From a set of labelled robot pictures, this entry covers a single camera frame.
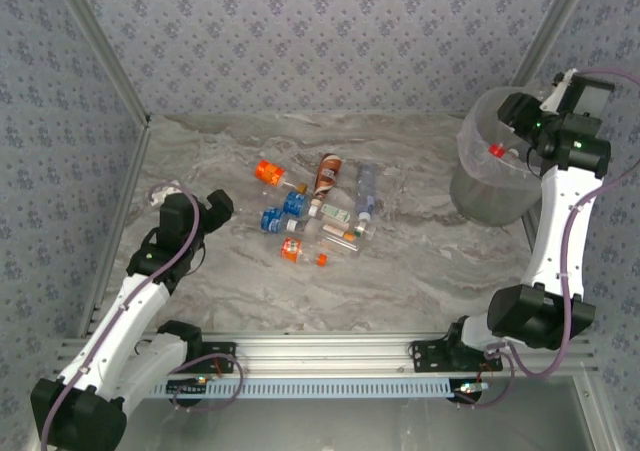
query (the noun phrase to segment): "marble surface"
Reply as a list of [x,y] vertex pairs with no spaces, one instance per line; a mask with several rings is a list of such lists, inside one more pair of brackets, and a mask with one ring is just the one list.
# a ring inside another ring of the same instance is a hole
[[[105,301],[157,225],[147,190],[177,178],[200,199],[223,188],[236,213],[207,237],[204,264],[181,281],[153,327],[172,318],[208,331],[443,331],[484,311],[496,289],[518,282],[530,252],[520,222],[485,228],[451,203],[461,122],[420,114],[153,117]],[[264,157],[311,186],[328,151],[344,159],[329,195],[343,206],[352,204],[357,164],[377,162],[378,229],[357,259],[295,265],[279,257],[282,238],[259,229],[262,184],[253,168]]]

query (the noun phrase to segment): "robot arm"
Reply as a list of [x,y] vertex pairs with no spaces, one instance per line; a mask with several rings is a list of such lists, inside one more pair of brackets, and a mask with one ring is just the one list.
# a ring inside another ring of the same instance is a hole
[[[168,268],[178,250],[187,245],[196,219],[194,207],[184,194],[172,194],[164,200],[160,225],[131,258],[128,276],[98,329],[58,379],[41,379],[36,384],[31,405],[41,438],[47,416],[54,410],[47,444],[69,451],[113,451],[124,434],[128,416],[151,388],[173,369],[201,356],[200,329],[170,321],[158,329],[141,355],[130,359],[151,319],[189,271],[205,235],[222,226],[233,213],[233,203],[224,191],[212,193],[207,200],[210,209],[195,200],[197,230],[187,251]],[[149,281],[149,276],[158,272],[161,274]],[[88,356],[93,357],[85,364]],[[59,402],[62,393],[66,394]]]
[[[479,372],[484,350],[504,340],[531,348],[558,349],[564,328],[560,253],[573,206],[602,186],[611,157],[608,141],[595,137],[613,85],[578,76],[556,76],[544,101],[525,93],[507,97],[500,121],[536,151],[542,163],[542,216],[531,261],[520,284],[498,290],[486,313],[463,316],[444,338],[413,343],[414,369]],[[571,295],[571,337],[593,321],[595,308],[583,302],[582,257],[593,199],[577,214],[568,242],[566,277]],[[499,360],[492,369],[502,369]]]

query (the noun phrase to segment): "gray bin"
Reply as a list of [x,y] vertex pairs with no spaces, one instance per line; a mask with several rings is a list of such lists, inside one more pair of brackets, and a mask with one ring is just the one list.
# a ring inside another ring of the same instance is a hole
[[[486,92],[465,118],[457,136],[460,162],[451,180],[451,201],[460,214],[476,223],[509,225],[540,199],[540,179],[525,162],[529,145],[497,117],[504,99],[523,91],[524,88],[496,88]],[[509,152],[498,158],[489,152],[492,144]],[[534,160],[532,168],[539,173],[535,164]]]

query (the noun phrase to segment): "wire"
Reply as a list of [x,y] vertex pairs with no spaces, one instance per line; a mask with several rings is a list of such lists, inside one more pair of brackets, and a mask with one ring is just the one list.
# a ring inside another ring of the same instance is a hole
[[195,269],[192,269],[187,274],[185,274],[185,277],[191,276],[193,273],[199,270],[200,266],[202,266],[202,263],[204,263],[204,258],[207,256],[207,247],[204,245],[204,241],[202,242],[202,246],[200,246],[200,249],[202,249],[202,258],[200,258],[200,263],[198,264],[198,266],[196,266]]
[[[592,68],[586,69],[584,71],[579,71],[578,74],[613,74],[615,76],[626,78],[640,87],[640,78],[621,69]],[[558,348],[558,354],[556,354],[556,357],[547,369],[539,373],[534,373],[524,365],[515,346],[512,343],[508,343],[511,354],[513,355],[513,359],[516,361],[518,367],[526,376],[530,378],[548,378],[560,367],[560,364],[562,363],[562,360],[566,356],[569,349],[569,340],[571,339],[571,292],[569,290],[568,279],[569,237],[571,236],[571,229],[573,228],[573,223],[575,222],[578,213],[582,210],[582,206],[584,206],[590,200],[596,198],[597,196],[600,196],[601,194],[611,191],[613,188],[628,179],[633,173],[638,171],[638,169],[640,169],[640,159],[638,159],[638,161],[636,161],[636,163],[631,168],[622,173],[622,175],[618,178],[584,195],[581,199],[578,200],[578,202],[573,206],[573,209],[569,213],[567,223],[565,224],[564,231],[562,233],[562,244],[560,246],[560,284],[562,288],[562,298],[564,303],[564,327],[562,330],[562,340],[560,342],[560,347]]]
[[516,380],[516,368],[513,364],[513,360],[511,359],[511,356],[509,356],[506,353],[497,351],[496,353],[490,356],[487,356],[487,359],[489,358],[490,359],[505,358],[509,362],[509,371],[510,371],[509,381],[507,382],[507,386],[502,390],[502,392],[498,396],[496,396],[495,399],[489,401],[488,403],[476,403],[473,399],[471,399],[469,396],[465,396],[463,393],[459,393],[459,392],[453,393],[460,399],[467,401],[468,406],[471,406],[472,408],[478,408],[478,409],[491,408],[497,404],[500,404],[502,401],[504,401],[504,399],[511,393],[511,391],[513,391],[513,385]]
[[478,376],[476,378],[476,383],[480,382],[480,378],[482,376],[482,368],[487,368],[491,372],[491,379],[489,380],[489,387],[493,386],[493,369],[489,365],[488,362],[480,363],[480,371],[478,372]]
[[150,339],[141,339],[140,341],[138,341],[136,343],[136,345],[133,347],[133,352],[136,353],[138,356],[140,356],[140,353],[138,352],[138,345],[140,343],[150,343],[151,340]]
[[155,190],[157,190],[158,188],[164,188],[164,187],[169,186],[169,185],[173,186],[174,188],[177,188],[180,192],[182,192],[187,197],[189,202],[191,203],[191,206],[193,206],[193,226],[191,227],[191,232],[189,233],[189,236],[187,237],[187,240],[184,242],[184,244],[178,250],[178,252],[175,254],[175,256],[173,256],[173,258],[171,258],[169,261],[167,261],[163,266],[161,266],[153,274],[151,274],[150,276],[145,278],[142,282],[140,282],[140,284],[138,284],[133,289],[133,291],[131,291],[129,296],[124,300],[124,302],[118,308],[118,310],[115,312],[115,314],[113,315],[111,320],[107,323],[107,325],[105,326],[105,328],[102,331],[102,333],[100,334],[100,336],[96,339],[96,342],[93,345],[93,348],[91,348],[91,351],[89,351],[89,353],[87,354],[87,357],[85,358],[85,360],[78,367],[78,371],[69,380],[69,382],[64,387],[64,389],[62,390],[62,392],[60,393],[58,398],[54,401],[53,405],[51,406],[51,409],[49,410],[49,413],[47,414],[47,418],[45,419],[44,425],[42,426],[42,434],[40,436],[40,450],[41,451],[47,451],[47,441],[49,439],[49,432],[51,431],[51,425],[53,423],[53,418],[55,418],[56,413],[60,409],[60,406],[62,405],[62,403],[66,399],[66,397],[69,395],[69,393],[71,392],[73,387],[82,378],[83,374],[85,374],[87,372],[87,370],[89,369],[89,365],[92,363],[93,358],[95,358],[96,354],[98,353],[98,351],[102,347],[102,344],[105,342],[105,340],[109,336],[109,333],[111,332],[111,330],[114,328],[114,326],[118,322],[118,319],[120,319],[120,317],[125,312],[125,310],[128,309],[129,304],[131,303],[131,301],[133,301],[136,298],[136,296],[140,293],[140,291],[142,291],[142,289],[144,289],[144,287],[147,284],[153,282],[158,276],[162,275],[165,271],[167,271],[169,268],[171,268],[171,266],[173,266],[176,262],[178,262],[178,260],[180,258],[182,258],[182,256],[189,250],[189,247],[191,246],[191,243],[193,242],[193,240],[194,240],[194,238],[196,236],[196,233],[198,232],[198,226],[200,224],[200,209],[198,207],[198,203],[197,203],[196,199],[193,197],[193,195],[191,194],[191,192],[189,191],[189,189],[187,187],[182,186],[181,184],[174,183],[174,182],[171,182],[171,183],[170,182],[159,183],[159,184],[156,184],[155,186],[151,187],[151,189],[149,190],[149,193],[148,193],[148,198],[151,199],[151,196],[152,196],[153,192]]
[[533,172],[533,169],[531,169],[531,162],[529,161],[529,159],[531,158],[531,151],[533,150],[534,150],[533,146],[530,146],[529,149],[527,150],[527,157],[526,157],[527,168],[529,168],[529,171],[531,172],[531,174],[533,174],[536,178],[542,179],[542,176],[537,175],[536,173]]
[[184,406],[180,406],[178,404],[178,395],[180,394],[180,391],[182,391],[182,389],[184,388],[184,386],[180,386],[173,393],[172,402],[173,402],[173,405],[175,406],[176,411],[185,411],[187,413],[208,413],[210,411],[219,411],[220,409],[226,408],[227,406],[232,404],[236,399],[238,399],[238,396],[242,391],[242,386],[244,385],[244,370],[242,369],[240,362],[231,354],[224,354],[224,353],[206,354],[204,356],[200,356],[199,358],[193,359],[188,363],[184,363],[178,366],[177,368],[173,369],[169,374],[175,374],[178,371],[184,371],[185,369],[190,368],[194,364],[201,363],[202,361],[208,361],[209,359],[217,360],[218,358],[226,359],[227,361],[230,361],[233,364],[235,364],[236,368],[238,369],[238,374],[240,374],[240,381],[238,382],[238,386],[236,386],[236,389],[231,395],[231,397],[226,399],[222,403],[214,404],[213,406],[207,406],[204,408],[185,408]]

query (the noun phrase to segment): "wall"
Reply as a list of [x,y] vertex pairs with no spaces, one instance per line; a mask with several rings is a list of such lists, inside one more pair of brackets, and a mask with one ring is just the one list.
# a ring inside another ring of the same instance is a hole
[[[640,0],[580,0],[541,76],[570,67],[640,68]],[[609,176],[640,158],[640,90],[613,78],[602,137],[610,139]],[[604,380],[630,449],[640,449],[640,179],[597,199],[585,254],[586,299],[597,306],[592,332]]]
[[89,0],[147,111],[466,111],[552,0]]
[[63,0],[0,0],[0,449],[77,332],[138,131]]

